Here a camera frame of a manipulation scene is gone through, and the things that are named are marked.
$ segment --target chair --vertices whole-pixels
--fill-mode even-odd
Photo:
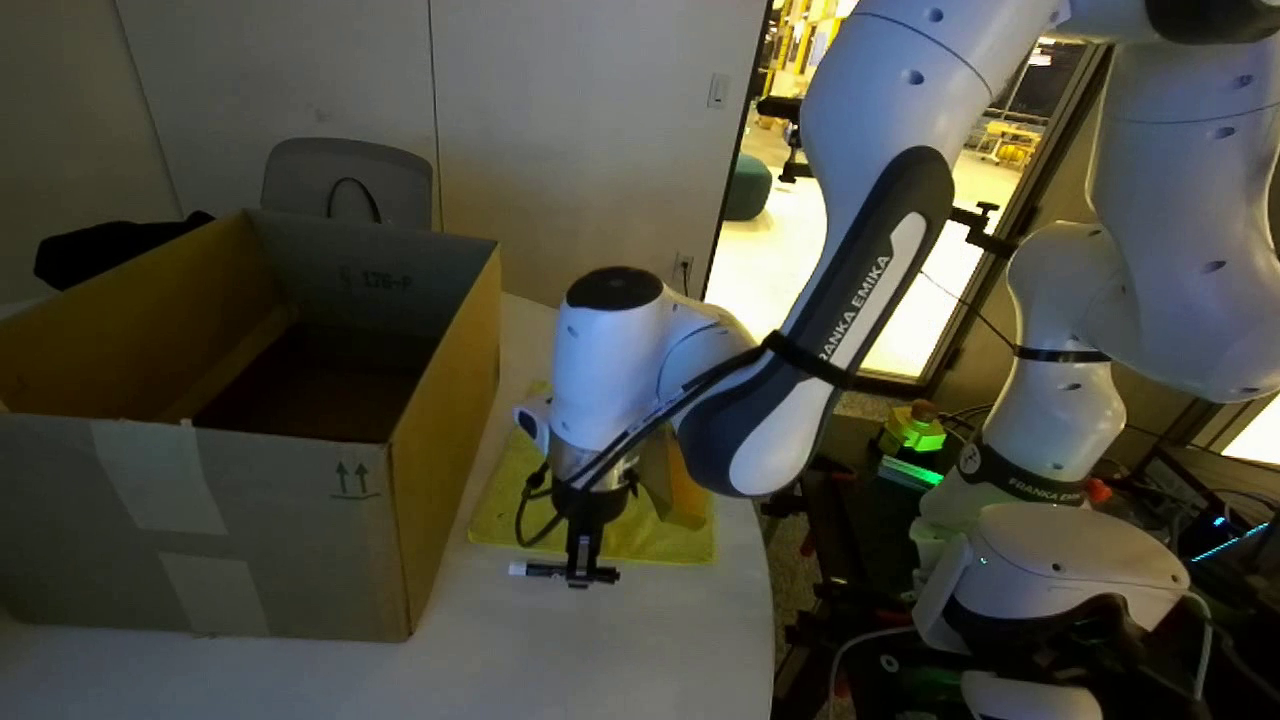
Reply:
[[[430,225],[430,166],[363,142],[296,136],[267,152],[260,208],[370,222]]]

